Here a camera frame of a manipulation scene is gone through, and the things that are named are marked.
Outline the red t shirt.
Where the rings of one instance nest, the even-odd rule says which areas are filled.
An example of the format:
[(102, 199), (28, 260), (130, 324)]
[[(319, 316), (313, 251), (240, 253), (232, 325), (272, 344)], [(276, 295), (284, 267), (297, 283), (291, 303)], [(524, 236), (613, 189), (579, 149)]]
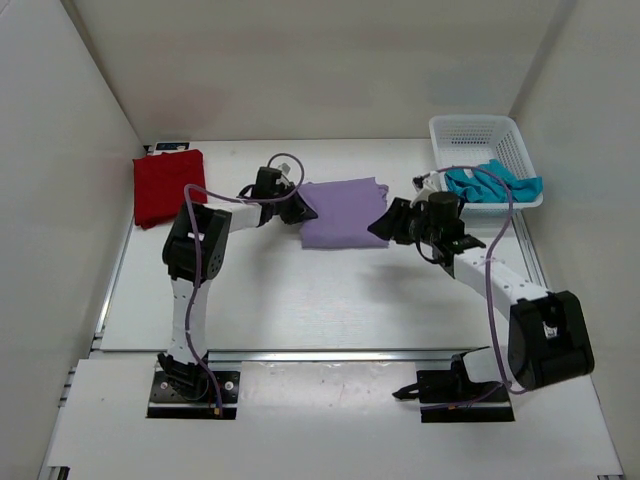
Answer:
[(199, 150), (149, 155), (133, 160), (134, 222), (147, 230), (171, 221), (184, 203), (184, 187), (206, 187)]

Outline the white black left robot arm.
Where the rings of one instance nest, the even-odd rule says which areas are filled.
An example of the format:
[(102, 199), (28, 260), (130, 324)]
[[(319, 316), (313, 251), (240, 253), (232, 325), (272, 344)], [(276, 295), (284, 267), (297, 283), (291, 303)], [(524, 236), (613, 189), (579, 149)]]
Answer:
[(206, 310), (230, 235), (262, 227), (274, 217), (288, 225), (317, 217), (298, 193), (301, 185), (292, 183), (287, 173), (286, 164), (263, 166), (253, 184), (217, 206), (193, 200), (204, 188), (185, 187), (185, 201), (162, 251), (172, 286), (173, 322), (170, 345), (158, 362), (167, 382), (188, 401), (200, 402), (220, 390), (208, 367)]

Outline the lilac t shirt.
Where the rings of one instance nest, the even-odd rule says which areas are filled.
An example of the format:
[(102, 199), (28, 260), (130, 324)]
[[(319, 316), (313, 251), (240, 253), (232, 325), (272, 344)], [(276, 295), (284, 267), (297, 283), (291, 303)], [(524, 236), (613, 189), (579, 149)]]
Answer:
[(387, 209), (389, 187), (374, 177), (306, 183), (298, 193), (317, 214), (300, 227), (307, 250), (387, 248), (388, 242), (368, 231)]

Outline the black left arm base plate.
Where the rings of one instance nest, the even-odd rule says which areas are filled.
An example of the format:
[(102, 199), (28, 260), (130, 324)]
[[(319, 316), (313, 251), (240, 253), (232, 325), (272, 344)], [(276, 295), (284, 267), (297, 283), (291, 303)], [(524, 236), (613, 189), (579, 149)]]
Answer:
[(199, 364), (176, 362), (159, 353), (154, 366), (146, 417), (149, 419), (235, 420), (241, 372), (213, 370), (211, 376)]

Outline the teal t shirt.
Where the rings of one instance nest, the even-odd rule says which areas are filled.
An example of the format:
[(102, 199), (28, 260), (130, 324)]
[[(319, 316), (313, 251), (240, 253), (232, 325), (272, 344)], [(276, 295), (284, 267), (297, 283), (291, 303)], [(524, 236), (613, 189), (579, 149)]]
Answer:
[(518, 179), (497, 159), (477, 169), (452, 169), (444, 174), (447, 188), (468, 203), (532, 203), (543, 193), (541, 177)]

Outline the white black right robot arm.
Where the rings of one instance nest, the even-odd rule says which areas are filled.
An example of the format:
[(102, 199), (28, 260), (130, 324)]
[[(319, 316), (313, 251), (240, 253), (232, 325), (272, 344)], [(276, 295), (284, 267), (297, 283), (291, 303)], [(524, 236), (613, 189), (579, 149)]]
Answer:
[(481, 295), (487, 303), (497, 375), (520, 393), (591, 374), (595, 359), (581, 303), (552, 292), (498, 260), (493, 245), (468, 234), (461, 201), (436, 192), (415, 201), (396, 198), (369, 225), (374, 236), (432, 250), (426, 262)]

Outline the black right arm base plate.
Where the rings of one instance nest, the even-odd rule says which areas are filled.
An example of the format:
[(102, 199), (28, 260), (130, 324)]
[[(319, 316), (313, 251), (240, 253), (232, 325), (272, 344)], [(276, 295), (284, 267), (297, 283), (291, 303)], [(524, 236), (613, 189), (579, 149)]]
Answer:
[(416, 381), (393, 392), (393, 398), (418, 401), (423, 424), (514, 422), (506, 387), (495, 380), (472, 380), (464, 365), (469, 354), (454, 354), (447, 369), (417, 370)]

